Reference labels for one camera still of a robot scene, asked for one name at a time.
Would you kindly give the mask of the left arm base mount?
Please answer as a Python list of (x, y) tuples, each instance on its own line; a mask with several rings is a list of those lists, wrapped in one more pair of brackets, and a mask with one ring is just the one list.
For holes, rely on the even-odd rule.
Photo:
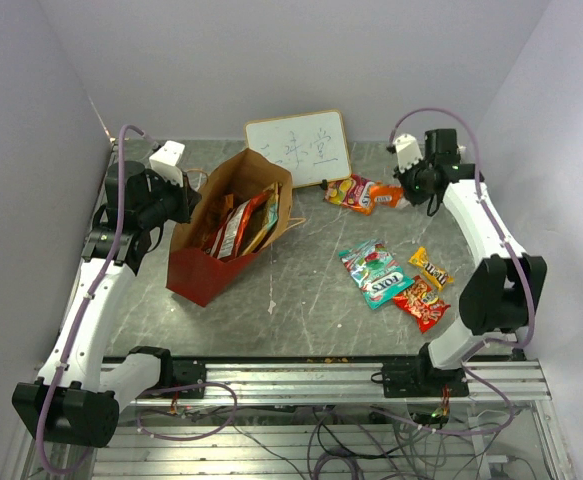
[(111, 373), (112, 390), (120, 404), (175, 394), (183, 399), (202, 399), (206, 390), (207, 370), (195, 361), (133, 354)]

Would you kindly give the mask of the red brown paper bag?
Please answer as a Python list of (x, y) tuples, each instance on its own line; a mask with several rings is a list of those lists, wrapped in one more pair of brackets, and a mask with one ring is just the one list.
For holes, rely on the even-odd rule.
[(291, 173), (251, 149), (216, 167), (201, 195), (191, 222), (174, 228), (166, 286), (204, 307), (303, 220), (291, 216)]

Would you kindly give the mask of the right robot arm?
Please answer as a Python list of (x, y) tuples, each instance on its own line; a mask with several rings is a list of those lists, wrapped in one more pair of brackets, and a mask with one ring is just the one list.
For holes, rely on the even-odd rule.
[(475, 270), (464, 287), (454, 322), (427, 346), (428, 362), (411, 373), (421, 394), (436, 394), (447, 383), (445, 370), (457, 369), (482, 347), (505, 344), (506, 335), (533, 334), (547, 264), (528, 254), (497, 213), (482, 174), (465, 163), (453, 129), (430, 130), (425, 142), (410, 134), (393, 135), (394, 176), (413, 205), (425, 204), (433, 216), (445, 208), (468, 244)]

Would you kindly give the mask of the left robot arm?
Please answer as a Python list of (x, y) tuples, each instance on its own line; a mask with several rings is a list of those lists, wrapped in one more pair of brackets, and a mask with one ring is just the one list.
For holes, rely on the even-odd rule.
[(110, 371), (102, 364), (113, 316), (143, 258), (157, 246), (152, 231), (162, 231), (168, 221), (189, 222), (201, 196), (178, 166), (158, 160), (114, 163), (104, 195), (52, 352), (36, 380), (18, 383), (12, 395), (36, 440), (104, 447), (132, 401), (145, 391), (163, 397), (174, 387), (173, 360), (165, 348), (135, 347)]

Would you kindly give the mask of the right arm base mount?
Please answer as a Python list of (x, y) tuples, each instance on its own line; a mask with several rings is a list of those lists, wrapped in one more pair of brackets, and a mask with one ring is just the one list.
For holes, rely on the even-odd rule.
[(467, 397), (469, 388), (462, 369), (434, 368), (426, 356), (400, 356), (382, 364), (371, 375), (386, 398)]

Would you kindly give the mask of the red Doritos bag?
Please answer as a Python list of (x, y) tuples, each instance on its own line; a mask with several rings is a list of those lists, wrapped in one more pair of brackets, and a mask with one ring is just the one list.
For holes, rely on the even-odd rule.
[(203, 245), (202, 250), (205, 254), (224, 262), (241, 256), (238, 250), (240, 249), (243, 230), (253, 207), (251, 201), (260, 194), (232, 210), (220, 228)]

